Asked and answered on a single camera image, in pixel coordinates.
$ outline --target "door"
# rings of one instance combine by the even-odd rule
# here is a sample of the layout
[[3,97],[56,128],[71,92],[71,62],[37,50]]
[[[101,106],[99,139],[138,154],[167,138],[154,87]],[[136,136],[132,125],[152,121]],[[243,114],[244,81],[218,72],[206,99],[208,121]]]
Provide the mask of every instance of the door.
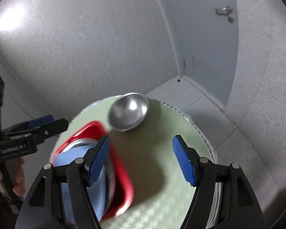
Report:
[[161,2],[176,39],[184,73],[226,105],[238,50],[236,1]]

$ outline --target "silver bowl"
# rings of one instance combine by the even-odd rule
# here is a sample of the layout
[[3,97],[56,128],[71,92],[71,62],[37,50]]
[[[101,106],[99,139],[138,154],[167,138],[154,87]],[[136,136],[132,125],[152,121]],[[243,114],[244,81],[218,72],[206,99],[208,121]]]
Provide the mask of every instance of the silver bowl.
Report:
[[138,126],[147,116],[149,103],[140,93],[128,93],[116,100],[109,111],[109,123],[117,131]]

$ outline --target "round table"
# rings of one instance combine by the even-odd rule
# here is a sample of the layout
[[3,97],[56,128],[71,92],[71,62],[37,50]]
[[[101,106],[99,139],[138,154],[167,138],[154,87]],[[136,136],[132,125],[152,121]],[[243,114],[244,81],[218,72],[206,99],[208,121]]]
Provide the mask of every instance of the round table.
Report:
[[[114,131],[108,122],[108,112],[119,97],[97,101],[82,110],[60,135],[54,149],[88,122],[100,121],[135,188],[130,208],[118,218],[101,222],[102,228],[180,228],[195,188],[183,177],[173,153],[172,139],[180,134],[189,147],[214,163],[217,163],[217,154],[189,116],[152,99],[149,99],[150,110],[141,125],[126,132]],[[217,185],[209,226],[216,217],[219,190]]]

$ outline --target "human hand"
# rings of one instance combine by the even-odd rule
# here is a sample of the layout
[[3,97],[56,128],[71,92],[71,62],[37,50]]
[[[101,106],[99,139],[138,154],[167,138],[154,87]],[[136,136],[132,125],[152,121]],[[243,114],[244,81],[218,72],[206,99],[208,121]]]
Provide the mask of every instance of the human hand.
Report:
[[[16,176],[15,176],[15,181],[17,184],[13,188],[14,193],[18,196],[24,195],[25,190],[26,190],[25,185],[24,185],[24,180],[25,180],[24,170],[22,167],[22,165],[24,163],[25,163],[25,160],[22,157],[18,158],[18,164],[19,164],[18,166],[19,167],[18,167],[18,170],[16,172]],[[2,180],[2,178],[3,178],[3,175],[0,171],[0,180]]]

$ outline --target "red container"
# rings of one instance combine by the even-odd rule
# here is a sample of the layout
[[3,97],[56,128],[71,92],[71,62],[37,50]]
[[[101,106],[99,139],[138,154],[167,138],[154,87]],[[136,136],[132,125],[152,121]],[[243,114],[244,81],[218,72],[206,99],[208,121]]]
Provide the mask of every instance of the red container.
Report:
[[[99,121],[89,122],[55,150],[51,158],[51,163],[54,162],[53,160],[55,156],[61,153],[62,150],[71,142],[81,138],[100,140],[103,135],[107,135],[107,133]],[[111,217],[118,217],[125,213],[132,203],[134,195],[133,183],[112,144],[110,144],[109,156],[115,170],[116,188],[112,203],[102,217],[102,220],[109,219]]]

